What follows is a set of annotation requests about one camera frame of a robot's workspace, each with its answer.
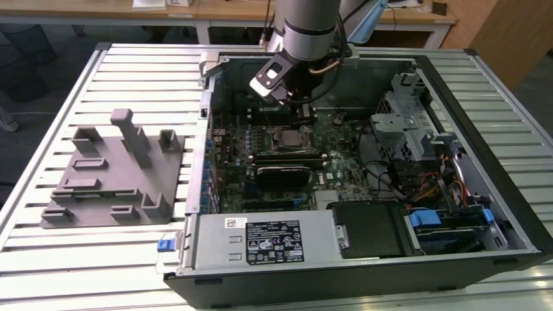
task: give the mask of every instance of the white sticker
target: white sticker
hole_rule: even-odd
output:
[[[192,14],[170,14],[170,17],[192,18]]]
[[[248,218],[226,218],[226,229],[246,228]]]
[[[284,256],[302,256],[303,254],[303,251],[288,251],[288,253],[286,252]]]

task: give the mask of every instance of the metal table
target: metal table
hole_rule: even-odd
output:
[[[166,286],[156,242],[183,228],[195,144],[203,51],[256,47],[99,45],[35,156],[0,212],[2,310],[192,310]],[[553,140],[478,56],[464,51],[366,49],[363,54],[423,53],[435,64],[468,116],[553,233]],[[115,108],[135,111],[147,135],[174,128],[186,153],[174,221],[167,225],[45,230],[41,214],[69,165],[77,126],[109,125]],[[448,127],[446,116],[439,118]],[[498,275],[464,290],[340,299],[244,310],[552,310],[552,262]]]

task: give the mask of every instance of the blue tab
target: blue tab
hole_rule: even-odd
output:
[[[410,220],[412,221],[412,226],[419,227],[422,225],[422,222],[419,221],[419,218],[415,214],[410,215]]]
[[[494,217],[491,209],[484,209],[483,214],[484,214],[486,221],[488,223],[492,223],[496,220],[496,218]]]
[[[175,243],[175,238],[158,241],[158,252],[168,253],[170,251],[175,251]]]
[[[414,227],[422,225],[442,225],[439,213],[434,210],[426,209],[423,211],[415,211],[410,215]]]
[[[416,211],[414,214],[416,214],[422,225],[442,225],[442,220],[436,211],[423,210]]]

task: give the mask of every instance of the wall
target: wall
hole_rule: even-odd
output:
[[[460,19],[443,48],[478,50],[515,89],[553,46],[553,1],[448,0]]]

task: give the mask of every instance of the metal bracket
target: metal bracket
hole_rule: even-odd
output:
[[[182,250],[182,266],[176,270],[178,275],[183,275],[183,270],[194,267],[194,253],[196,252],[194,242],[196,239],[198,218],[198,214],[190,214],[184,219],[183,236],[178,238],[176,243]]]
[[[435,154],[436,145],[451,145],[458,142],[458,136],[452,133],[428,133],[422,139],[422,147],[424,150],[424,156],[432,156]]]
[[[384,133],[403,132],[419,128],[412,116],[403,117],[394,113],[379,113],[371,117],[375,130]]]
[[[200,86],[206,86],[207,79],[216,73],[219,73],[223,68],[220,67],[222,62],[228,62],[228,60],[220,61],[219,52],[203,52],[200,55]]]
[[[344,225],[336,226],[336,238],[339,240],[339,246],[342,249],[350,248],[348,232]]]

